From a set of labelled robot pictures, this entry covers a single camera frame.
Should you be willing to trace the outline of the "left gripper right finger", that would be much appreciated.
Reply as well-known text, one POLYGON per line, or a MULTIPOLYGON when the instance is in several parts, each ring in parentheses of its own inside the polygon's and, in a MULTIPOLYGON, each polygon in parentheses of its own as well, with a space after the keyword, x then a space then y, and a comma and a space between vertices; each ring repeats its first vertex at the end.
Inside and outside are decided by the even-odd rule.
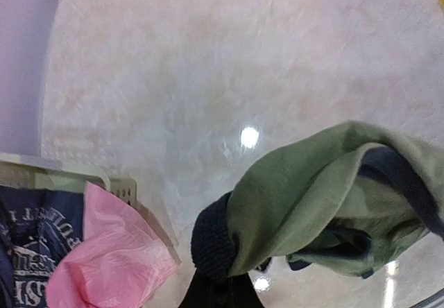
POLYGON ((228 288, 228 307, 264 308, 249 274, 244 273, 230 278, 228 288))

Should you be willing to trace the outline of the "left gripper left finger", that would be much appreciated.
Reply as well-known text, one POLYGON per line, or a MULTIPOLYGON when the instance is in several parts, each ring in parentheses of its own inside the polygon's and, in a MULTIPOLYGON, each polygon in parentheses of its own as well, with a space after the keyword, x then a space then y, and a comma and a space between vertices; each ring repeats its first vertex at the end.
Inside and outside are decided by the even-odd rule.
POLYGON ((207 278, 194 273, 187 292, 179 308, 217 308, 222 307, 222 299, 216 293, 216 287, 207 278))

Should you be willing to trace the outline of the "olive green garment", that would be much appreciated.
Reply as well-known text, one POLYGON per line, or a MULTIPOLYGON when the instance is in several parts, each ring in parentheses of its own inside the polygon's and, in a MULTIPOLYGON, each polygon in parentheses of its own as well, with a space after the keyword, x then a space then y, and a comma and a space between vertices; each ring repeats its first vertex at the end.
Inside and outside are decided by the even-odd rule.
POLYGON ((348 121, 254 163, 196 219, 196 270, 221 282, 272 257, 366 278, 443 236, 443 149, 348 121))

